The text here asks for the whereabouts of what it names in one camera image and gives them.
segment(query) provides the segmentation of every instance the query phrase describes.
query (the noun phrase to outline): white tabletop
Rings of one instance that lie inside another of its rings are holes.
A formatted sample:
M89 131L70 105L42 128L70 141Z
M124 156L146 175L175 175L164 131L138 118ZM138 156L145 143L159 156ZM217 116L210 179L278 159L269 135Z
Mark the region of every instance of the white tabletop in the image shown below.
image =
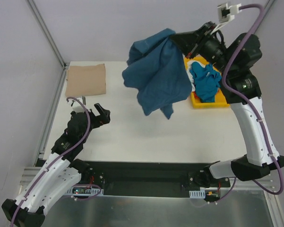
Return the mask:
M190 97L173 104L167 120L160 110L145 116L137 101L137 90L123 85L125 62L72 61L70 65L105 63L107 93L86 97L92 108L100 103L111 111L111 122L91 132L84 150L77 156L85 161L184 162L224 161L246 153L236 117L230 108L193 109ZM49 140L47 159L55 141L70 120L66 83L60 97Z

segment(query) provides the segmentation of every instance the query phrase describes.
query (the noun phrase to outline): white wall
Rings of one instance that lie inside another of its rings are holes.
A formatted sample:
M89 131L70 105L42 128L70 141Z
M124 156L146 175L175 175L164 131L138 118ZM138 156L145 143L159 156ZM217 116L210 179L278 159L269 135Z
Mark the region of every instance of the white wall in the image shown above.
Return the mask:
M1 204L33 164L60 73L26 1L0 0L0 227Z
M264 113L273 142L284 155L284 0L276 1L258 36L263 57L252 72L263 93ZM284 209L284 193L279 198Z
M218 22L217 5L225 0L35 0L66 62L125 61L136 40L169 27L193 31ZM267 0L232 0L232 3ZM232 42L256 18L255 10L237 16L224 31Z

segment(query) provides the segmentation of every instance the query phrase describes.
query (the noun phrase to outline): purple cable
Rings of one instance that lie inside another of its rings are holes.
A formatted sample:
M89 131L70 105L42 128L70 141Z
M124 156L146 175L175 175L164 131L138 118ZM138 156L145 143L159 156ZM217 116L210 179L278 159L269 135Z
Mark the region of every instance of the purple cable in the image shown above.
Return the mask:
M86 132L85 134L83 135L83 137L74 145L72 146L71 148L69 148L68 150L64 151L62 154L60 154L58 157L56 157L48 166L47 166L47 169L49 170L49 168L55 164L60 158L62 158L65 154L71 152L74 148L76 148L78 145L80 145L80 143L83 142L83 140L85 140L85 138L87 137L87 135L89 134L89 129L90 129L90 126L91 126L91 123L90 123L90 116L89 116L89 113L88 113L88 110L86 109L86 107L76 98L74 97L68 97L66 100L69 101L70 99L73 99L75 100L76 102L78 102L84 109L84 112L86 113L87 115L87 129L86 129ZM29 193L33 190L33 188L36 186L36 184L40 181L40 179L44 176L44 174L46 173L46 171L43 171L39 176L38 178L33 182L32 186L27 190L26 194L24 195L24 198L26 199L27 196L29 196ZM24 203L25 200L21 200L21 202L19 203L18 207L16 208L15 210L15 213L11 219L11 222L10 222L10 227L13 227L14 226L14 222L15 222L15 219L16 219L16 216L20 210L20 207L22 206L22 204Z
M254 114L256 115L257 119L259 120L259 124L261 126L261 129L263 131L263 135L264 135L264 138L265 138L265 142L266 142L266 145L267 145L267 149L268 149L268 152L269 154L271 155L271 159L273 160L276 168L277 168L277 171L278 171L278 174L279 174L279 181L280 181L280 188L279 188L279 191L277 192L273 192L273 191L270 191L268 190L267 188L265 188L264 186L262 186L259 182L257 182L256 180L253 180L260 188L262 188L263 190L265 190L266 192L270 193L270 194L273 194L273 195L279 195L283 192L284 190L284 178L283 178L283 174L282 174L282 171L280 169L280 166L276 160L276 158L273 156L273 151L271 149L271 145L269 143L269 139L268 139L268 134L267 134L267 131L266 131L266 128L265 128L265 125L263 123L263 121L261 121L261 117L260 117L260 114L259 112L256 110L255 106L252 104L252 102L245 96L243 95L242 93L240 93L239 91L231 88L230 86L227 85L226 83L226 77L227 77L227 74L228 74L228 71L232 65L232 63L234 62L236 56L238 55L238 53L241 51L241 49L243 48L244 44L246 43L246 41L249 39L249 37L255 32L255 30L257 29L257 27L259 26L260 22L262 21L263 17L264 17L264 8L262 5L260 4L249 4L249 5L245 5L245 6L241 6L240 7L240 10L243 10L243 9L249 9L249 8L258 8L260 13L259 13L259 16L257 17L256 21L254 22L253 26L250 28L250 30L247 32L247 34L244 36L244 38L242 39L242 41L240 42L240 44L238 45L238 47L236 48L236 50L234 51L232 57L230 58L229 62L227 63L226 65L226 68L223 72L223 77L222 77L222 82L223 82L223 86L231 91L232 93L238 95L239 97L241 97L242 99L244 99L246 101L247 104L250 105L251 109L253 110Z
M234 181L233 181L233 184L232 184L232 187L229 189L229 191L226 193L226 195L224 195L222 198L220 198L218 201L220 200L223 200L224 198L226 198L230 192L233 190L234 186L235 186L235 183L236 183L236 177L234 178Z

